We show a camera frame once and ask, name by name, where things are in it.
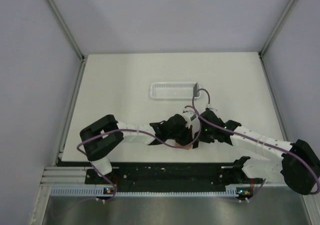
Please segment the brown leather card holder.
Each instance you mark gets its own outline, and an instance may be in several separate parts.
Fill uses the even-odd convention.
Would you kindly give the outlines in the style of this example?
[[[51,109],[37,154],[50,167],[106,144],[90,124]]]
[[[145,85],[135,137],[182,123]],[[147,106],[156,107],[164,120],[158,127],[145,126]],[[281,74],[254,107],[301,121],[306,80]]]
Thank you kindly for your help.
[[[175,143],[174,146],[178,149],[182,149],[182,150],[191,150],[193,148],[192,144],[188,144],[188,145],[181,145],[179,143]]]

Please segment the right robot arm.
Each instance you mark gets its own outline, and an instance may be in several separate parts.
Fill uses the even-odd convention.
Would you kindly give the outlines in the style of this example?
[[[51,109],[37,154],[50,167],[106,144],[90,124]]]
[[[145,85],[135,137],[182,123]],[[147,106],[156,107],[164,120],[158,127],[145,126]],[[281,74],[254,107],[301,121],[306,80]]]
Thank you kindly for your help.
[[[264,159],[249,158],[233,170],[239,183],[250,178],[261,178],[285,183],[301,195],[317,195],[320,192],[320,160],[304,140],[295,142],[273,139],[246,128],[234,120],[223,122],[213,110],[196,112],[203,142],[218,141],[251,151]]]

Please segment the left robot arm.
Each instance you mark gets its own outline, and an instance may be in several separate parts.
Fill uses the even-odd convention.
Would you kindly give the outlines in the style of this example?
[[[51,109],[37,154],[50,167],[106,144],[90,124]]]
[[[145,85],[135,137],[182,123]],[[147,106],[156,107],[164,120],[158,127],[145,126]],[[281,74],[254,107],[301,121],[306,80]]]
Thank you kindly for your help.
[[[195,113],[187,111],[184,114],[175,114],[168,120],[151,122],[145,125],[129,124],[115,119],[108,114],[82,129],[79,133],[83,154],[96,171],[96,177],[102,183],[109,183],[114,176],[108,154],[123,143],[139,143],[147,146],[166,145],[175,141],[178,149],[193,146],[198,142],[201,131],[193,131],[192,121]]]

